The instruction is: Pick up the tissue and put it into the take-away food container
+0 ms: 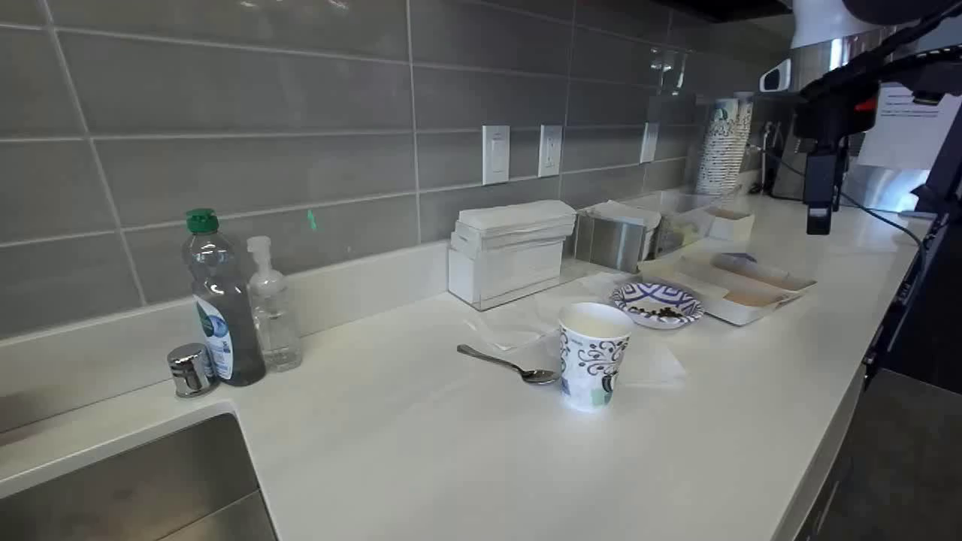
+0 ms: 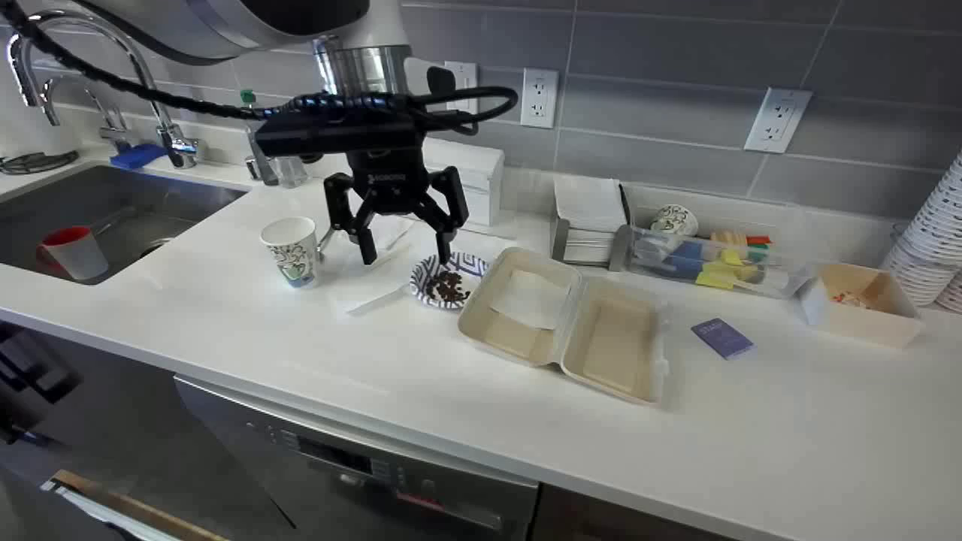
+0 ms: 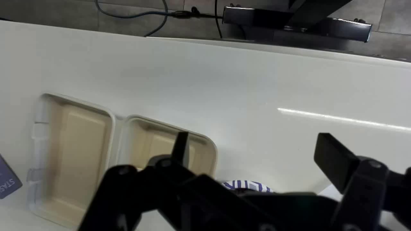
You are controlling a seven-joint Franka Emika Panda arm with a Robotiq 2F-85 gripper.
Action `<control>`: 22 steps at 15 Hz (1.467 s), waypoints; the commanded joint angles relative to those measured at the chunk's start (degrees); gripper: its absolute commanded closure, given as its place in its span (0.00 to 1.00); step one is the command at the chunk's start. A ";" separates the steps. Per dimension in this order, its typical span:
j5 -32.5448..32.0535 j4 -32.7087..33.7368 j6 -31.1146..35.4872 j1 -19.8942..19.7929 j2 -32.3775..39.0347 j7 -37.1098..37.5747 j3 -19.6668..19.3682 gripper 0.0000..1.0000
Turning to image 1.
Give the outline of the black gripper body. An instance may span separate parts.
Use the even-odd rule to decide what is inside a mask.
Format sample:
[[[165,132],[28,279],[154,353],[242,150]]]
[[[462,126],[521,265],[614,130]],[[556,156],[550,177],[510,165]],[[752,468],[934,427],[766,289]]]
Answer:
[[[806,230],[827,235],[835,210],[840,156],[813,150],[804,168]]]

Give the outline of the robot arm white and black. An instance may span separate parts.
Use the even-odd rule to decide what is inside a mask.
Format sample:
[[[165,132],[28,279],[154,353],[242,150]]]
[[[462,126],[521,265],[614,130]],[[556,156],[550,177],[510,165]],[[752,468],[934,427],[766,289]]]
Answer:
[[[876,126],[879,92],[903,85],[919,106],[962,92],[959,48],[903,54],[937,25],[962,16],[962,0],[842,0],[867,25],[893,32],[851,63],[799,91],[795,132],[808,143],[804,168],[806,230],[827,235],[842,198],[849,138]]]

